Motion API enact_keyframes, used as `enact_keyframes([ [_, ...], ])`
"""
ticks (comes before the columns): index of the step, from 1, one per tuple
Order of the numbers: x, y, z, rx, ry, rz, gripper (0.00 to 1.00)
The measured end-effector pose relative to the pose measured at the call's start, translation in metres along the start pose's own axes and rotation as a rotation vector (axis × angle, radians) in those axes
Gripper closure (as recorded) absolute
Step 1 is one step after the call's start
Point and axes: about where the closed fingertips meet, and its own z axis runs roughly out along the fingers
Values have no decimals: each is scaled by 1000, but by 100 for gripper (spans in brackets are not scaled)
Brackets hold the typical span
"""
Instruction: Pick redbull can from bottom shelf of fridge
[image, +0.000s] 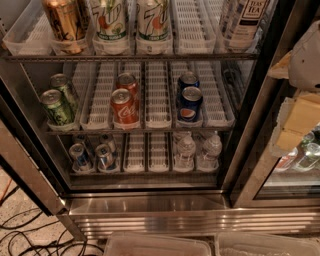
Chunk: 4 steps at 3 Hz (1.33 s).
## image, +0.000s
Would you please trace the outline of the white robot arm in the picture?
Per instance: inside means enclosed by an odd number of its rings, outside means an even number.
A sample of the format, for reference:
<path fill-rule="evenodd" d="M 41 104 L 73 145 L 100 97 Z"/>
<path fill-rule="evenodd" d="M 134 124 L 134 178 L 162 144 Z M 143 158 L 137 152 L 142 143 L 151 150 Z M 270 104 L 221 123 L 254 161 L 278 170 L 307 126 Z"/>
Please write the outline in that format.
<path fill-rule="evenodd" d="M 320 92 L 320 20 L 313 22 L 293 47 L 288 76 L 293 87 Z"/>

